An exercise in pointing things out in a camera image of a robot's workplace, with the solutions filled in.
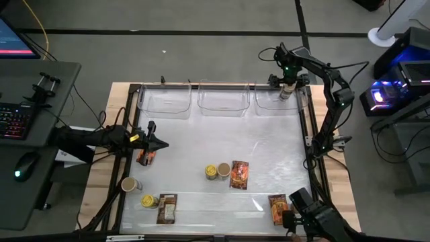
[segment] table leg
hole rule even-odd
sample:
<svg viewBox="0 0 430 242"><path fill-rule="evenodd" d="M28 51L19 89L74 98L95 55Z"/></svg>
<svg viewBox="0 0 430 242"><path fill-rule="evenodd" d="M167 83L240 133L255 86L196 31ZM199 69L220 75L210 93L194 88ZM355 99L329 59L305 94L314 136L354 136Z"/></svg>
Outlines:
<svg viewBox="0 0 430 242"><path fill-rule="evenodd" d="M46 203L46 199L48 198L49 191L51 191L52 181L48 180L45 182L43 190L39 194L39 198L36 201L35 209L38 210L47 210L51 208L51 205Z"/></svg>

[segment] wooden table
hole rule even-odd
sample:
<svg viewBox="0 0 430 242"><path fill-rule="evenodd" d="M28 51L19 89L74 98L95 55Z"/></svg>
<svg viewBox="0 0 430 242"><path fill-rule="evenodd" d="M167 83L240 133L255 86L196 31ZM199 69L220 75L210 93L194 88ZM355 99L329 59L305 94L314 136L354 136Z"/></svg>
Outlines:
<svg viewBox="0 0 430 242"><path fill-rule="evenodd" d="M113 124L118 110L126 105L128 88L130 84L131 83L112 83L110 96L106 106L107 118L105 124ZM320 127L327 112L325 98L323 95L323 86L311 85L310 88L312 92L316 121L318 123L318 127ZM132 107L136 107L136 102L137 95L135 95L134 99L132 100ZM308 110L305 110L305 114L307 119L306 122L308 124L308 131L311 132L312 129L310 127L310 116L308 115ZM130 120L133 120L133 115L134 112L130 112ZM97 159L103 155L95 156L94 159ZM329 155L340 160L342 163L345 163L343 153L332 151L329 153ZM347 171L336 161L328 157L325 157L324 161L333 204L337 207L343 218L346 219L355 230L361 231ZM123 159L121 162L119 176L122 175L124 163L125 159ZM91 167L87 187L85 189L85 194L81 205L81 211L79 213L79 221L83 227L89 223L89 221L94 217L94 215L105 202L106 196L108 194L113 166L114 157L112 156L97 162ZM109 229L114 223L116 208L117 202L115 202L112 206L110 224L108 226Z"/></svg>

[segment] monitor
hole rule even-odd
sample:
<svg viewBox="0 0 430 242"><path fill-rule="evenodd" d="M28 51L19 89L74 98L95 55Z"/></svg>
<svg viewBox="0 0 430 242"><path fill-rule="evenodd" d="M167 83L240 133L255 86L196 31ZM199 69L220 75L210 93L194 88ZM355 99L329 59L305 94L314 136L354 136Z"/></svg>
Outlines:
<svg viewBox="0 0 430 242"><path fill-rule="evenodd" d="M40 58L36 50L2 17L0 17L0 58Z"/></svg>

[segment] keyboard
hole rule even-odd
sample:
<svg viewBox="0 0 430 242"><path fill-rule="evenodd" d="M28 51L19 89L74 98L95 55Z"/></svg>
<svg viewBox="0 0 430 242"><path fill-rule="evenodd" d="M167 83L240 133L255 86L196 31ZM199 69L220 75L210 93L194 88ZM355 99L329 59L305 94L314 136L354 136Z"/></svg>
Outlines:
<svg viewBox="0 0 430 242"><path fill-rule="evenodd" d="M0 138L25 140L35 115L33 104L0 103Z"/></svg>

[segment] yellow can lid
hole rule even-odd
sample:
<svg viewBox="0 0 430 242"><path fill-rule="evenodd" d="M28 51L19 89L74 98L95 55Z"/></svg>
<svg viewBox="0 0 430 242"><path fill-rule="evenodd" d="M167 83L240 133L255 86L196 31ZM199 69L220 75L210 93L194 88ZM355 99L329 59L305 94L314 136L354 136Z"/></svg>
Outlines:
<svg viewBox="0 0 430 242"><path fill-rule="evenodd" d="M144 207L151 207L154 206L155 200L153 195L145 194L140 202Z"/></svg>
<svg viewBox="0 0 430 242"><path fill-rule="evenodd" d="M208 165L205 169L206 175L216 175L216 166L215 165Z"/></svg>

